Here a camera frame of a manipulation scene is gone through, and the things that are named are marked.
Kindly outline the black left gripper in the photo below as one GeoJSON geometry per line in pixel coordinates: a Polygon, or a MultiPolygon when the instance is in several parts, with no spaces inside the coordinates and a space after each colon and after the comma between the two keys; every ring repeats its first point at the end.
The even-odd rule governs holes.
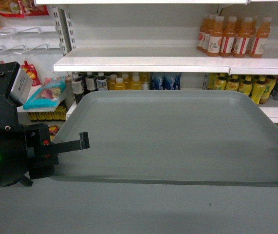
{"type": "Polygon", "coordinates": [[[79,133],[79,140],[52,144],[49,127],[45,123],[25,125],[25,139],[27,150],[27,169],[29,177],[23,175],[19,183],[25,187],[31,187],[34,179],[50,177],[55,172],[58,164],[58,153],[72,152],[88,149],[90,147],[87,132],[79,133]],[[50,145],[53,154],[41,154],[41,146],[50,145]]]}

